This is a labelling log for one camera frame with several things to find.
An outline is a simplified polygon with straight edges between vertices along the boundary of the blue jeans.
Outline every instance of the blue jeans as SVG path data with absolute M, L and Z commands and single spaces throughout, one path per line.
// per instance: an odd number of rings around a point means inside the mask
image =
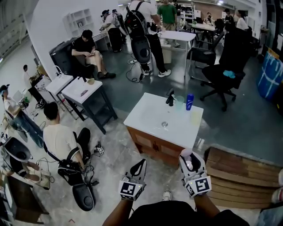
M 28 132 L 37 146 L 43 148 L 43 131 L 24 112 L 19 112 L 14 122 Z

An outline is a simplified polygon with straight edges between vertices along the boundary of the sink drain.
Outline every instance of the sink drain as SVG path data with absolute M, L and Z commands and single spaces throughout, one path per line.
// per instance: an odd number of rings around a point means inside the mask
M 162 122 L 161 125 L 165 128 L 166 126 L 168 126 L 168 122 Z

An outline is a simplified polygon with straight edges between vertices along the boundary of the man sitting on chair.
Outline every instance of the man sitting on chair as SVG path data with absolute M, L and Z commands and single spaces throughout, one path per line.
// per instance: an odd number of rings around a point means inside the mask
M 90 158 L 88 150 L 90 131 L 83 128 L 78 136 L 72 130 L 60 124 L 60 114 L 55 102 L 45 104 L 44 114 L 50 125 L 43 130 L 44 148 L 51 152 L 59 160 L 67 159 L 69 153 L 73 151 L 71 160 L 78 162 L 82 168 Z
M 112 79 L 116 76 L 116 74 L 106 71 L 102 55 L 96 50 L 91 30 L 84 30 L 82 36 L 74 41 L 72 56 L 85 56 L 86 64 L 97 66 L 98 79 Z

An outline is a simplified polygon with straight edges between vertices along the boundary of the green shirt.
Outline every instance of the green shirt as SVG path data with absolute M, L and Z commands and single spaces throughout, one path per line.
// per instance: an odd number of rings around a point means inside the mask
M 177 13 L 176 7 L 171 4 L 161 5 L 157 10 L 157 14 L 162 15 L 163 23 L 175 23 L 176 13 Z

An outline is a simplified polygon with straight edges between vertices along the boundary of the blue bottle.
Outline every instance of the blue bottle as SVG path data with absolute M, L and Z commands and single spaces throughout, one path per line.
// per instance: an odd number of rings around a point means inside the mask
M 188 94 L 187 95 L 187 104 L 186 104 L 187 111 L 191 110 L 191 107 L 193 105 L 193 101 L 194 101 L 194 95 Z

